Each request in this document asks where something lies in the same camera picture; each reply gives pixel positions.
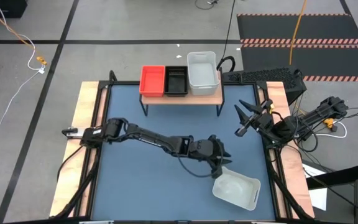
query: plastic tray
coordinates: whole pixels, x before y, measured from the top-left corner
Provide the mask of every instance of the plastic tray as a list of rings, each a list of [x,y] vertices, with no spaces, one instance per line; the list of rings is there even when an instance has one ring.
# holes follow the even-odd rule
[[[144,65],[140,78],[139,93],[148,97],[162,97],[164,94],[164,82],[164,65]]]
[[[165,94],[167,96],[186,96],[187,85],[187,66],[165,67]]]
[[[214,52],[187,55],[190,89],[193,95],[213,95],[219,86]]]
[[[258,201],[260,181],[222,167],[223,174],[215,180],[215,197],[246,210],[254,210]]]

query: floor mat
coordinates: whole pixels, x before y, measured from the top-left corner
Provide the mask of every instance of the floor mat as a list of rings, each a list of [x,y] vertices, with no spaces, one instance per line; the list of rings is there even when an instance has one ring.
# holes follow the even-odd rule
[[[244,70],[284,67],[289,63],[289,44],[244,44]],[[295,45],[292,64],[306,81],[358,82],[358,45]]]
[[[238,14],[241,39],[290,39],[298,14]],[[299,39],[358,39],[358,28],[348,14],[305,14]]]

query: black keyboard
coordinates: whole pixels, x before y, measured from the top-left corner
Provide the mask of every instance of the black keyboard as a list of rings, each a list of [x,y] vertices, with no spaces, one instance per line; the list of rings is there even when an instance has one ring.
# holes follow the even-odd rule
[[[295,75],[295,67],[265,68],[258,71],[236,71],[223,73],[224,82],[283,82],[286,89],[296,87],[299,82],[298,75]]]

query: black equipment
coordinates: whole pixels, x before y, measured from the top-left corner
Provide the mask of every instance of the black equipment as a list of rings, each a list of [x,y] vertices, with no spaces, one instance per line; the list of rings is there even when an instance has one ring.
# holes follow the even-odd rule
[[[86,128],[80,145],[96,148],[102,142],[111,144],[112,142],[123,142],[128,139],[136,139],[160,147],[165,153],[177,157],[179,160],[184,157],[206,161],[211,167],[211,174],[199,177],[211,176],[216,179],[222,175],[222,165],[231,162],[225,159],[225,157],[230,157],[231,155],[224,150],[223,143],[215,135],[198,141],[194,141],[193,136],[168,137],[141,128],[136,124],[131,124],[125,118],[111,118],[100,127]]]
[[[346,116],[348,109],[343,100],[330,96],[323,100],[315,110],[307,114],[282,118],[280,114],[273,111],[274,106],[271,100],[262,102],[260,106],[250,105],[242,100],[240,103],[254,114],[248,117],[240,107],[234,105],[242,125],[235,134],[241,137],[251,126],[268,140],[267,148],[269,149],[282,147],[292,140],[306,140],[312,135],[314,124],[321,123],[328,118],[341,119]],[[274,124],[271,114],[278,114],[281,121]]]
[[[26,7],[26,0],[0,0],[0,8],[5,18],[21,18]]]
[[[240,84],[257,81],[283,82],[288,105],[306,91],[303,74],[294,66],[227,72],[223,75],[223,81]]]

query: concrete floor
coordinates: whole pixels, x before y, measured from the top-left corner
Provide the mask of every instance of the concrete floor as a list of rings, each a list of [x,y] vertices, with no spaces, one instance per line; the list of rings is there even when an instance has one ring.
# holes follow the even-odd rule
[[[199,0],[200,6],[206,6],[203,1]],[[358,0],[346,2],[358,26]],[[31,39],[59,40],[73,0],[29,0],[28,3],[23,18],[9,19],[9,25]],[[236,2],[235,13],[296,13],[301,5],[299,0],[245,0]],[[223,0],[208,11],[195,8],[193,0],[80,0],[67,39],[223,40],[230,10],[231,1]],[[308,2],[305,12],[344,11],[339,0],[314,0]],[[229,38],[239,39],[235,15]],[[0,25],[0,39],[16,38]],[[236,70],[242,70],[238,47],[229,44],[226,55],[233,55]],[[56,48],[56,45],[38,45],[48,62],[52,61]],[[179,47],[176,44],[64,45],[5,222],[48,217],[57,169],[66,146],[60,131],[71,124],[82,81],[105,80],[110,69],[119,80],[138,80],[144,64],[184,65],[188,52],[212,50],[220,57],[223,48],[223,44],[202,42]],[[19,85],[33,74],[26,66],[30,55],[31,49],[23,45],[0,44],[0,118]],[[0,127],[0,204],[47,72],[23,87]],[[301,104],[304,110],[312,110],[331,95],[346,100],[349,106],[358,106],[358,83],[306,82],[306,86],[308,91]],[[326,167],[343,169],[358,165],[358,117],[345,119],[344,124],[347,138],[319,138],[314,155]],[[312,140],[305,147],[313,147]]]

